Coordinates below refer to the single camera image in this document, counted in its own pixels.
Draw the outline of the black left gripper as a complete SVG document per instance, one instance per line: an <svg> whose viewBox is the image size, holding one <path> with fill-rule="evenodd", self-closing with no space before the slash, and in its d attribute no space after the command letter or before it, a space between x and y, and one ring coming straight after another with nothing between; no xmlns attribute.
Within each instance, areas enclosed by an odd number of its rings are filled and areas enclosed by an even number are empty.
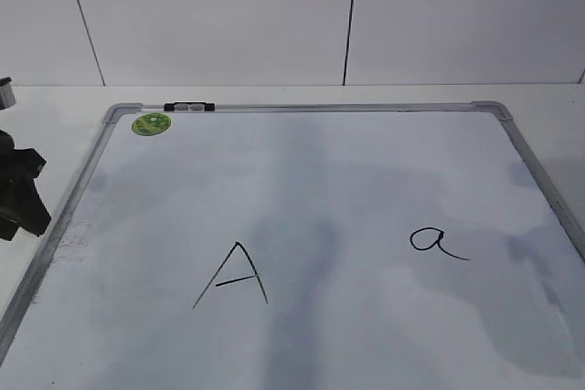
<svg viewBox="0 0 585 390"><path fill-rule="evenodd" d="M1 238L12 240L22 228L40 237L51 221L35 180L46 160L33 148L17 149L13 137L1 131Z"/></svg>

